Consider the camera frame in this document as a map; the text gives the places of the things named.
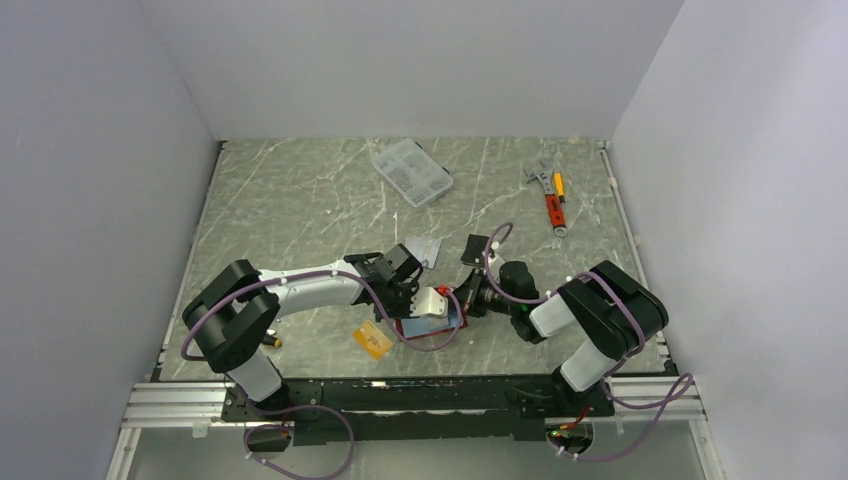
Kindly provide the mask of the red leather card holder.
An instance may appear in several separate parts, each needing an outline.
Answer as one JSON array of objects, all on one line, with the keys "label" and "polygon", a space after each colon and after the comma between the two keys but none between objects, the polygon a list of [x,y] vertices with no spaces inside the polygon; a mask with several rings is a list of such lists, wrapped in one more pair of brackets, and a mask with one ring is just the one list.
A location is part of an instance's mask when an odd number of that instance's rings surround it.
[{"label": "red leather card holder", "polygon": [[422,316],[397,319],[395,326],[405,338],[414,340],[440,334],[450,334],[457,327],[464,329],[468,324],[466,319],[461,318],[455,310],[450,309],[444,317]]}]

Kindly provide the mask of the single gold credit card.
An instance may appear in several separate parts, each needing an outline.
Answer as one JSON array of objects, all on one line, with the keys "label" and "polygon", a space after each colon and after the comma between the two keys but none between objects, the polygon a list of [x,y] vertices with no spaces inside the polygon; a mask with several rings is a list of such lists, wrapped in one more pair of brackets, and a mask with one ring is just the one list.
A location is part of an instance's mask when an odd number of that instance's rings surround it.
[{"label": "single gold credit card", "polygon": [[366,320],[352,333],[352,338],[375,361],[383,358],[394,342],[371,320]]}]

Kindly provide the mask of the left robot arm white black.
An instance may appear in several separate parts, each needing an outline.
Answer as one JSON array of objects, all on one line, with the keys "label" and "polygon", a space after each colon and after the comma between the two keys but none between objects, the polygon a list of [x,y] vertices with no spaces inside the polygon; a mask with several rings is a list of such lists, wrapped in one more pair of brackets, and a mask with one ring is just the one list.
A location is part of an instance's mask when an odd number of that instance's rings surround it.
[{"label": "left robot arm white black", "polygon": [[373,306],[387,319],[411,311],[421,263],[402,244],[386,253],[346,255],[318,267],[260,270],[240,259],[222,270],[189,304],[181,317],[188,330],[180,354],[204,361],[234,381],[248,407],[264,420],[287,406],[282,374],[260,350],[275,320],[302,311],[338,305]]}]

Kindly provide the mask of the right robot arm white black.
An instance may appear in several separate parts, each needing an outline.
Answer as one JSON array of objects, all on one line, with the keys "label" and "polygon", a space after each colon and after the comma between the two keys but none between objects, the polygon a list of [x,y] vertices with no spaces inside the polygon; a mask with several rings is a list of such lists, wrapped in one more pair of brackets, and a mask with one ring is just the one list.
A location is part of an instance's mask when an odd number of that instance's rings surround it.
[{"label": "right robot arm white black", "polygon": [[583,343],[552,373],[551,401],[564,415],[585,407],[602,380],[669,323],[662,302],[608,260],[545,295],[523,262],[504,263],[496,280],[476,268],[457,297],[468,316],[509,316],[519,338],[533,344],[570,329],[583,332]]}]

